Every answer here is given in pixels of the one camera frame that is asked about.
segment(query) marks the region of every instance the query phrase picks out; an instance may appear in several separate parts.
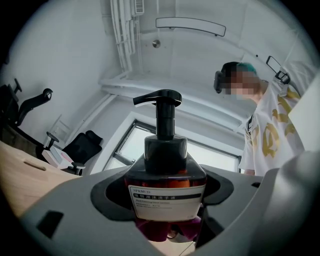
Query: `person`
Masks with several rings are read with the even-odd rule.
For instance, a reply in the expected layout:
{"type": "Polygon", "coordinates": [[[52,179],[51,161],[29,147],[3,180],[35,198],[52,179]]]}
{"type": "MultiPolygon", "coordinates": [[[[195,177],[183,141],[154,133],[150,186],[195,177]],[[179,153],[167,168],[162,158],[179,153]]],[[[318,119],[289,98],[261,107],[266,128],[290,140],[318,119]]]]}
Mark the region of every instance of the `person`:
{"type": "Polygon", "coordinates": [[[304,151],[288,114],[312,82],[316,69],[299,62],[283,69],[289,74],[290,84],[275,77],[271,82],[261,80],[250,63],[229,62],[222,67],[226,93],[241,95],[256,104],[245,125],[245,146],[239,164],[245,174],[264,176],[304,151]]]}

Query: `desk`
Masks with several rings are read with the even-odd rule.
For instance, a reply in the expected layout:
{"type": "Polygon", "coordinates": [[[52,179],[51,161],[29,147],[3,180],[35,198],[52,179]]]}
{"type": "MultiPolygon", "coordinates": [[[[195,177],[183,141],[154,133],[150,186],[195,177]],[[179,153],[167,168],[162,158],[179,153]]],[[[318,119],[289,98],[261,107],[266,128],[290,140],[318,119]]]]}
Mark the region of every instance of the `desk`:
{"type": "Polygon", "coordinates": [[[0,141],[0,186],[17,217],[59,184],[79,177],[0,141]]]}

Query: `amber bottle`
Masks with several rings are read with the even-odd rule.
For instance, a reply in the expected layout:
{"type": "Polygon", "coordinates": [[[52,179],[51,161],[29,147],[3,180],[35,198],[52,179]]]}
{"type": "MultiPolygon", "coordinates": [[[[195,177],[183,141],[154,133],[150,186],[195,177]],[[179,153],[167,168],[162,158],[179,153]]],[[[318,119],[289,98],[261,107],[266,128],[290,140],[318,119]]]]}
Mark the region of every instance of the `amber bottle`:
{"type": "Polygon", "coordinates": [[[133,99],[136,106],[156,105],[156,135],[145,138],[144,155],[124,176],[140,219],[177,222],[197,216],[207,175],[187,153],[187,138],[175,135],[175,107],[181,102],[181,94],[168,89],[133,99]]]}

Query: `office chair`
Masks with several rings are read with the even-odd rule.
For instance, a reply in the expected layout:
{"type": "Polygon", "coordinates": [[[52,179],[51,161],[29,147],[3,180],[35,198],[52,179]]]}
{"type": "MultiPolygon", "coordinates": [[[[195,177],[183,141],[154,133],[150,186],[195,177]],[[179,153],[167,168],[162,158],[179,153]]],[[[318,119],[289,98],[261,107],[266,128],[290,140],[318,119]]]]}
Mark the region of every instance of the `office chair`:
{"type": "Polygon", "coordinates": [[[82,132],[79,133],[62,151],[66,152],[74,162],[85,165],[90,158],[102,150],[102,147],[97,144],[98,138],[101,140],[102,138],[97,136],[93,131],[90,132],[90,135],[89,137],[82,132]]]}
{"type": "Polygon", "coordinates": [[[102,138],[96,135],[92,130],[87,130],[85,135],[95,144],[100,145],[102,138]]]}
{"type": "MultiPolygon", "coordinates": [[[[59,140],[50,132],[47,132],[46,134],[51,138],[49,146],[46,148],[37,147],[36,149],[37,158],[45,162],[46,160],[42,156],[42,151],[49,150],[55,141],[59,142],[59,140]]],[[[69,167],[63,169],[63,171],[81,176],[83,169],[86,168],[86,162],[102,150],[102,147],[99,145],[101,141],[102,138],[96,135],[92,130],[88,130],[85,134],[83,132],[79,133],[69,145],[62,149],[62,151],[66,152],[73,160],[71,163],[73,169],[72,167],[69,167]]]]}
{"type": "Polygon", "coordinates": [[[14,81],[14,90],[10,84],[0,87],[0,113],[3,120],[10,120],[16,126],[20,126],[29,111],[51,100],[53,91],[49,88],[44,89],[42,94],[25,100],[19,108],[16,93],[22,92],[22,89],[16,78],[14,81]]]}

